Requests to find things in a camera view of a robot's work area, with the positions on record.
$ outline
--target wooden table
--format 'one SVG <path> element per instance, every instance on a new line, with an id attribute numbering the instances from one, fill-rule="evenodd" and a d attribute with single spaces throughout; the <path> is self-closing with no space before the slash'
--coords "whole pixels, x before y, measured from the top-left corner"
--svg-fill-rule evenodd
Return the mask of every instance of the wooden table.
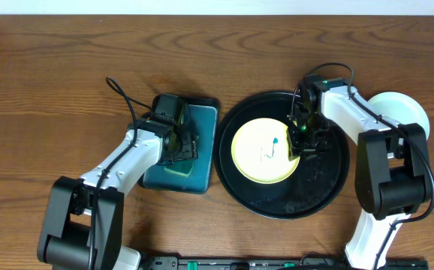
<path id="1" fill-rule="evenodd" d="M 218 98 L 222 119 L 329 61 L 353 66 L 366 98 L 397 91 L 422 104 L 434 169 L 434 17 L 0 16 L 0 269 L 49 268 L 36 250 L 53 182 L 90 170 L 122 140 L 131 118 L 106 76 L 146 104 L 164 92 Z M 185 257 L 338 254 L 360 213 L 350 148 L 345 187 L 311 217 L 253 214 L 213 170 L 204 195 L 133 189 L 123 243 Z M 425 258 L 434 270 L 434 212 L 404 225 L 389 256 Z"/>

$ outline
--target black plate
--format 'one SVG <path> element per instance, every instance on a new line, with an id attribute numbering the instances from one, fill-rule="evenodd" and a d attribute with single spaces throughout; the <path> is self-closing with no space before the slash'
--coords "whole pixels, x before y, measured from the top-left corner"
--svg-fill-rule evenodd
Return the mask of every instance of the black plate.
<path id="1" fill-rule="evenodd" d="M 247 209 L 269 218 L 303 218 L 318 212 L 340 192 L 349 168 L 347 139 L 333 127 L 329 131 L 333 149 L 301 158 L 296 170 L 281 182 L 258 184 L 240 173 L 231 155 L 235 133 L 252 119 L 271 118 L 288 125 L 291 100 L 292 93 L 286 91 L 247 98 L 224 117 L 215 137 L 215 169 L 225 189 Z"/>

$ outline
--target white background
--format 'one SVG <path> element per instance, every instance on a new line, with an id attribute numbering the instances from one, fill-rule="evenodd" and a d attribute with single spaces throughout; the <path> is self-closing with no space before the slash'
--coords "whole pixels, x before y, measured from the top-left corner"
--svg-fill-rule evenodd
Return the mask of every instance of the white background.
<path id="1" fill-rule="evenodd" d="M 434 0 L 0 0 L 0 14 L 434 15 Z"/>

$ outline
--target cream colored plate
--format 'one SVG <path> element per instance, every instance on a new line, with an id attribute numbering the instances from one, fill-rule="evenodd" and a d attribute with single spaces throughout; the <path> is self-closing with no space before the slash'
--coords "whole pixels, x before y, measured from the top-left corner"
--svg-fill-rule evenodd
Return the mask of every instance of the cream colored plate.
<path id="1" fill-rule="evenodd" d="M 287 125 L 271 118 L 245 123 L 232 140 L 232 159 L 248 179 L 273 184 L 286 179 L 299 163 L 288 160 Z"/>

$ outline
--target green object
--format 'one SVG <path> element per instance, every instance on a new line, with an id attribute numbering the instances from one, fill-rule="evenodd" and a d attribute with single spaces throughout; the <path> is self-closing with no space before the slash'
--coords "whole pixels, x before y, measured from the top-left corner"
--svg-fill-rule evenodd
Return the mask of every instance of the green object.
<path id="1" fill-rule="evenodd" d="M 193 160 L 176 161 L 172 165 L 164 168 L 165 172 L 177 174 L 178 176 L 188 177 L 194 168 Z"/>
<path id="2" fill-rule="evenodd" d="M 197 270 L 197 262 L 187 262 L 187 270 Z"/>

